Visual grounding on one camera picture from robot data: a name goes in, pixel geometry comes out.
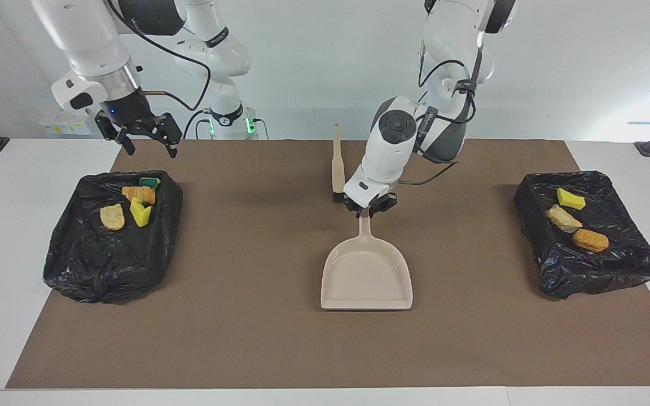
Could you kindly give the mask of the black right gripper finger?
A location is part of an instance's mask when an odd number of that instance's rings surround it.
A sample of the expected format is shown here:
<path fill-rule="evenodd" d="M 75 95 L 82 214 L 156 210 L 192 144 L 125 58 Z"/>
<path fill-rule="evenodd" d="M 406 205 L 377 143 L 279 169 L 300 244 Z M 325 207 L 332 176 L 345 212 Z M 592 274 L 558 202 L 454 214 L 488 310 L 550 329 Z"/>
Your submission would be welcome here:
<path fill-rule="evenodd" d="M 95 124 L 105 140 L 116 142 L 124 149 L 127 155 L 134 155 L 136 147 L 129 138 L 129 132 L 126 126 L 117 130 L 104 111 L 99 111 L 95 115 Z"/>
<path fill-rule="evenodd" d="M 153 139 L 165 146 L 170 158 L 176 158 L 182 131 L 175 118 L 170 113 L 163 113 L 160 116 L 155 116 L 153 120 Z"/>

